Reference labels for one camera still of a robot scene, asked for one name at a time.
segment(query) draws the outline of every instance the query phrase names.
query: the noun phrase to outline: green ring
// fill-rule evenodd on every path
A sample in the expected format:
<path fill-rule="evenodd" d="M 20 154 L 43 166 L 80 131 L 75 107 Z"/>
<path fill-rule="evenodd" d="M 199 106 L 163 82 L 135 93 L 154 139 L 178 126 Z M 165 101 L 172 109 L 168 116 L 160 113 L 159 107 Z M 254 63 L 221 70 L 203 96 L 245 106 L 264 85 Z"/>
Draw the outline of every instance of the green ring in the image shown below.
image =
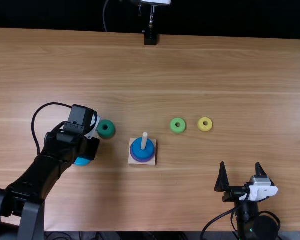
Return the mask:
<path fill-rule="evenodd" d="M 100 121 L 96 132 L 99 134 L 100 138 L 109 139 L 116 134 L 116 128 L 112 121 L 102 120 Z"/>
<path fill-rule="evenodd" d="M 172 119 L 172 121 L 170 123 L 170 129 L 175 134 L 182 134 L 186 130 L 186 127 L 187 127 L 187 125 L 186 125 L 185 120 L 183 120 L 180 117 L 176 117 L 176 118 Z"/>

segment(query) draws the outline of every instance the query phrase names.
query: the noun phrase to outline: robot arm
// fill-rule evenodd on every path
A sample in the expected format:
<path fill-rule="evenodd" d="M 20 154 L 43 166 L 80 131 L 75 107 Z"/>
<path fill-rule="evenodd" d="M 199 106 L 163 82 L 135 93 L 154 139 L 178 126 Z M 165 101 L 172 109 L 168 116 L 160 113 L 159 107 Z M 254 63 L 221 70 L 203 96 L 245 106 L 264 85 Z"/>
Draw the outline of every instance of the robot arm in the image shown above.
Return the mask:
<path fill-rule="evenodd" d="M 28 170 L 6 189 L 0 189 L 0 239 L 44 239 L 45 200 L 77 158 L 95 159 L 100 140 L 91 132 L 96 129 L 97 119 L 92 109 L 73 105 L 64 128 L 56 127 L 46 134 L 44 148 Z M 11 215 L 21 217 L 19 228 L 1 222 L 1 217 Z M 14 234 L 4 238 L 11 230 Z"/>

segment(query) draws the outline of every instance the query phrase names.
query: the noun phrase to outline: cable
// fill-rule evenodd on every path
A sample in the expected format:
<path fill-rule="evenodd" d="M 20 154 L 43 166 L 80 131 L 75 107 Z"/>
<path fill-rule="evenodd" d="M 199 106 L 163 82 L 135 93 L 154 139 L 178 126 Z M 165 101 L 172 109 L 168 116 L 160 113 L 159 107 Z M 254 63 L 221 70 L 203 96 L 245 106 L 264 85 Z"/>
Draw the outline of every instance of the cable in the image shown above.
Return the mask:
<path fill-rule="evenodd" d="M 106 26 L 105 15 L 106 15 L 106 8 L 107 8 L 108 3 L 109 3 L 109 0 L 105 0 L 104 6 L 103 6 L 103 11 L 102 11 L 103 27 L 104 27 L 104 30 L 106 33 L 108 32 L 108 30 L 107 30 L 107 26 Z"/>
<path fill-rule="evenodd" d="M 234 231 L 237 233 L 238 231 L 237 231 L 237 229 L 236 229 L 236 227 L 234 225 L 234 215 L 235 215 L 235 212 L 231 213 L 230 221 L 231 221 L 231 225 L 232 225 Z"/>
<path fill-rule="evenodd" d="M 63 234 L 63 235 L 66 235 L 70 240 L 73 240 L 72 237 L 69 234 L 67 234 L 65 232 L 61 232 L 61 231 L 54 231 L 54 232 L 50 233 L 48 236 L 46 236 L 46 239 L 48 239 L 52 234 Z M 52 240 L 58 240 L 58 239 L 69 240 L 68 238 L 65 238 L 64 236 L 59 236 L 59 237 L 54 238 Z"/>
<path fill-rule="evenodd" d="M 237 236 L 237 234 L 234 231 L 232 233 L 233 233 L 233 235 L 235 236 L 236 239 L 240 240 L 240 238 Z"/>
<path fill-rule="evenodd" d="M 238 209 L 240 209 L 240 208 L 243 206 L 243 204 L 245 204 L 245 203 L 248 201 L 249 196 L 250 196 L 250 192 L 248 192 L 248 193 L 246 194 L 246 197 L 245 197 L 244 201 L 243 201 L 239 206 L 236 206 L 235 208 L 233 208 L 233 209 L 231 209 L 231 210 L 229 210 L 229 211 L 226 211 L 225 213 L 222 213 L 221 215 L 217 216 L 216 218 L 214 218 L 214 219 L 212 219 L 210 222 L 208 222 L 208 224 L 205 225 L 205 227 L 203 228 L 203 230 L 202 230 L 202 232 L 201 232 L 200 239 L 201 239 L 201 240 L 204 240 L 204 234 L 205 234 L 206 230 L 207 230 L 213 223 L 215 223 L 215 222 L 218 221 L 219 219 L 222 219 L 223 217 L 225 217 L 225 216 L 231 214 L 232 212 L 236 212 Z"/>
<path fill-rule="evenodd" d="M 53 129 L 53 131 L 62 128 L 65 125 L 66 122 L 67 121 L 60 122 L 57 126 L 55 126 L 55 128 Z"/>
<path fill-rule="evenodd" d="M 37 139 L 37 136 L 36 136 L 36 131 L 35 131 L 35 120 L 36 120 L 36 116 L 38 115 L 38 113 L 44 109 L 45 107 L 47 106 L 50 106 L 50 105 L 59 105 L 59 106 L 63 106 L 63 107 L 67 107 L 67 108 L 72 108 L 71 106 L 69 105 L 66 105 L 66 104 L 63 104 L 63 103 L 59 103 L 59 102 L 49 102 L 45 105 L 42 105 L 41 107 L 39 107 L 39 109 L 34 113 L 33 117 L 32 117 L 32 121 L 31 121 L 31 132 L 32 132 L 32 136 L 33 136 L 33 139 L 34 139 L 34 143 L 35 143 L 35 146 L 36 146 L 36 152 L 37 152 L 37 155 L 40 154 L 40 145 L 39 145 L 39 142 L 38 142 L 38 139 Z"/>

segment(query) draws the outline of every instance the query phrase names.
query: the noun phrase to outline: black cable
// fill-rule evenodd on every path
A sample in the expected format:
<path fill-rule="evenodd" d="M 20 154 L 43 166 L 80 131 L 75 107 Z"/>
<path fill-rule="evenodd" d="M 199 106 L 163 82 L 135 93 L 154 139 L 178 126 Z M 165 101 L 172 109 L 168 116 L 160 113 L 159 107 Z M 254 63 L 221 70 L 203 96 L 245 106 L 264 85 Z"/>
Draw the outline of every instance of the black cable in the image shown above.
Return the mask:
<path fill-rule="evenodd" d="M 231 225 L 232 225 L 234 231 L 237 233 L 238 231 L 237 231 L 237 229 L 236 229 L 236 227 L 234 225 L 234 215 L 235 215 L 235 212 L 231 213 L 230 221 L 231 221 Z"/>
<path fill-rule="evenodd" d="M 62 128 L 65 125 L 66 122 L 67 121 L 60 122 L 57 126 L 55 126 L 55 128 L 53 129 L 53 131 Z"/>
<path fill-rule="evenodd" d="M 237 234 L 234 231 L 232 233 L 233 233 L 233 235 L 235 236 L 236 239 L 240 240 L 240 238 L 237 236 Z"/>
<path fill-rule="evenodd" d="M 235 208 L 233 208 L 233 209 L 231 209 L 231 210 L 229 210 L 229 211 L 226 211 L 225 213 L 222 213 L 221 215 L 217 216 L 216 218 L 214 218 L 214 219 L 212 219 L 210 222 L 208 222 L 208 224 L 205 225 L 205 227 L 203 228 L 203 230 L 202 230 L 202 232 L 201 232 L 200 239 L 201 239 L 201 240 L 204 240 L 204 234 L 205 234 L 205 232 L 207 231 L 207 229 L 208 229 L 213 223 L 215 223 L 215 222 L 218 221 L 219 219 L 222 219 L 223 217 L 225 217 L 225 216 L 231 214 L 232 212 L 236 212 L 238 209 L 240 209 L 240 208 L 243 206 L 243 204 L 245 204 L 245 203 L 248 201 L 249 196 L 250 196 L 250 192 L 248 192 L 248 193 L 246 194 L 246 197 L 245 197 L 244 201 L 243 201 L 239 206 L 236 206 Z"/>
<path fill-rule="evenodd" d="M 66 105 L 66 104 L 63 104 L 63 103 L 59 103 L 59 102 L 49 102 L 45 105 L 42 105 L 41 107 L 39 107 L 39 109 L 34 113 L 33 117 L 32 117 L 32 121 L 31 121 L 31 132 L 32 132 L 32 136 L 33 136 L 33 139 L 34 139 L 34 143 L 35 143 L 35 146 L 36 146 L 36 152 L 37 152 L 37 155 L 40 154 L 40 145 L 39 145 L 39 142 L 38 142 L 38 139 L 37 139 L 37 136 L 36 136 L 36 131 L 35 131 L 35 120 L 36 120 L 36 116 L 38 115 L 38 113 L 44 109 L 45 107 L 47 106 L 50 106 L 50 105 L 59 105 L 59 106 L 63 106 L 63 107 L 67 107 L 67 108 L 72 108 L 71 106 L 69 105 Z"/>
<path fill-rule="evenodd" d="M 63 237 L 63 236 L 59 236 L 57 238 L 54 238 L 52 240 L 60 240 L 60 239 L 63 239 L 63 240 L 68 240 L 67 238 Z"/>
<path fill-rule="evenodd" d="M 61 232 L 61 231 L 54 231 L 54 232 L 50 233 L 50 234 L 46 237 L 46 239 L 48 239 L 52 234 L 63 234 L 63 235 L 66 235 L 70 240 L 73 240 L 72 237 L 71 237 L 69 234 L 67 234 L 67 233 L 65 233 L 65 232 Z M 57 239 L 65 239 L 65 240 L 69 240 L 68 238 L 65 238 L 64 236 L 59 236 L 59 237 L 54 238 L 54 239 L 52 239 L 52 240 L 57 240 Z"/>

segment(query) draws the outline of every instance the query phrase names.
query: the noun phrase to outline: blue ring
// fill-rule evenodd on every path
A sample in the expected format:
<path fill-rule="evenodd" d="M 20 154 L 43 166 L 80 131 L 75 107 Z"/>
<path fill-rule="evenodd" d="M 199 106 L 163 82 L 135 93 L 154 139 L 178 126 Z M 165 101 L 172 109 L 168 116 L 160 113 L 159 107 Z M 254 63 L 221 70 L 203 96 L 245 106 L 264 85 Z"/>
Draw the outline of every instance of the blue ring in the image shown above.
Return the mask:
<path fill-rule="evenodd" d="M 74 165 L 79 167 L 85 167 L 87 166 L 91 161 L 82 157 L 77 157 L 77 159 L 74 162 Z"/>
<path fill-rule="evenodd" d="M 156 148 L 154 143 L 150 139 L 148 139 L 146 141 L 145 149 L 142 150 L 141 142 L 141 137 L 136 139 L 130 147 L 130 153 L 133 159 L 137 162 L 146 163 L 154 157 Z"/>

